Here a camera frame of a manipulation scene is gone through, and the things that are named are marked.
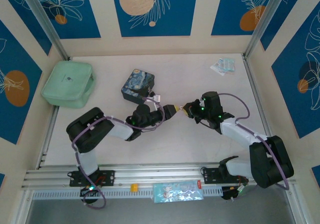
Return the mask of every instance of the mint green pouch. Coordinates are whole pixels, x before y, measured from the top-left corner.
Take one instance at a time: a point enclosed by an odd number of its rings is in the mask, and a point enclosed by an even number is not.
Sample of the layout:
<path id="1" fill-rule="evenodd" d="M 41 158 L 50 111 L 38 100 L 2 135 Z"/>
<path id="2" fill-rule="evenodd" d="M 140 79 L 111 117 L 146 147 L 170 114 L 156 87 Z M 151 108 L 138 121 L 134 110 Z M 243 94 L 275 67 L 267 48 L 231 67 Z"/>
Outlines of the mint green pouch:
<path id="1" fill-rule="evenodd" d="M 95 84 L 96 76 L 89 63 L 64 60 L 55 65 L 41 94 L 51 105 L 83 108 Z"/>

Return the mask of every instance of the orange circle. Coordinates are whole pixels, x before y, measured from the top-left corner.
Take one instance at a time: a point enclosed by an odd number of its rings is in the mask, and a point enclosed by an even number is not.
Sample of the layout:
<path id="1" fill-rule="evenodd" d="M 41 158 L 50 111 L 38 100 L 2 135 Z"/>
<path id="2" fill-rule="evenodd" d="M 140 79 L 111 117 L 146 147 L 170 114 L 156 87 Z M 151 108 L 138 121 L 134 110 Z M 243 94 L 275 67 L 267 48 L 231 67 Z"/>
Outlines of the orange circle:
<path id="1" fill-rule="evenodd" d="M 256 29 L 256 26 L 264 13 L 266 7 L 264 5 L 257 6 L 254 9 L 248 10 L 240 20 L 240 28 L 243 31 L 250 32 Z"/>
<path id="2" fill-rule="evenodd" d="M 308 82 L 305 79 L 298 82 L 298 91 L 302 94 L 308 91 Z"/>
<path id="3" fill-rule="evenodd" d="M 54 19 L 60 25 L 64 25 L 67 23 L 67 18 L 63 15 L 60 15 L 60 14 L 56 15 Z"/>
<path id="4" fill-rule="evenodd" d="M 7 84 L 4 89 L 7 100 L 16 107 L 23 107 L 30 93 L 27 76 L 22 71 L 12 70 L 5 76 L 4 83 Z"/>

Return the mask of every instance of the blue patterned box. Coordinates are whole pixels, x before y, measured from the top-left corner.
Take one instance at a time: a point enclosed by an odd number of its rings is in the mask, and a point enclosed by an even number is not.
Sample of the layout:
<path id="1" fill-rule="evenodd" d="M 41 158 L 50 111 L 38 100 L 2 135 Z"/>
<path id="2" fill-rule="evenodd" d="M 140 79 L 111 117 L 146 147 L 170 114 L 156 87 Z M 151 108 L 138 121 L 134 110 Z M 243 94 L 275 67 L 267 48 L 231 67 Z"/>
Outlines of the blue patterned box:
<path id="1" fill-rule="evenodd" d="M 147 73 L 143 70 L 134 69 L 128 80 L 121 89 L 123 98 L 136 103 L 143 104 L 146 98 L 155 85 L 155 75 Z"/>

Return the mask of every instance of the yellow block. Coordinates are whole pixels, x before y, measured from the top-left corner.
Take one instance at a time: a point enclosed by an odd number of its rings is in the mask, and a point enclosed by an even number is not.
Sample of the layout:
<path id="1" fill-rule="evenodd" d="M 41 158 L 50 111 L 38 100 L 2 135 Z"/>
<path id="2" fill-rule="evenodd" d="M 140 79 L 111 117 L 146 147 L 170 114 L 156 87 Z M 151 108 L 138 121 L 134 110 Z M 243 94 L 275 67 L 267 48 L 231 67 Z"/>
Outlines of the yellow block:
<path id="1" fill-rule="evenodd" d="M 131 184 L 130 190 L 131 190 L 132 193 L 138 192 L 138 183 Z"/>

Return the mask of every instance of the white table surface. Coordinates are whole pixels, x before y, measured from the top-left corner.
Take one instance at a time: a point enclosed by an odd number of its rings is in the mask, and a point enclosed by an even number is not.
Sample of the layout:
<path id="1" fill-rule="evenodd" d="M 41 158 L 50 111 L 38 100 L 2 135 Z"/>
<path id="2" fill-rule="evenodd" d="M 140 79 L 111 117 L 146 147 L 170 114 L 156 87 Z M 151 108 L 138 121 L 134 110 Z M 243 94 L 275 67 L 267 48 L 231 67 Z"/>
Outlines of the white table surface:
<path id="1" fill-rule="evenodd" d="M 235 59 L 235 72 L 221 76 L 210 66 L 221 57 Z M 232 93 L 242 98 L 251 117 L 242 123 L 263 133 L 263 124 L 240 54 L 175 54 L 74 57 L 74 61 L 92 64 L 96 87 L 81 109 L 60 107 L 44 165 L 75 165 L 76 159 L 66 127 L 94 107 L 105 115 L 125 120 L 137 105 L 124 100 L 121 88 L 134 69 L 155 75 L 154 92 L 161 104 L 184 106 L 208 91 Z M 230 96 L 220 97 L 225 112 L 246 116 L 245 107 Z M 243 152 L 241 145 L 215 130 L 196 124 L 179 111 L 157 130 L 142 133 L 128 142 L 105 137 L 96 147 L 99 164 L 171 164 L 219 162 Z"/>

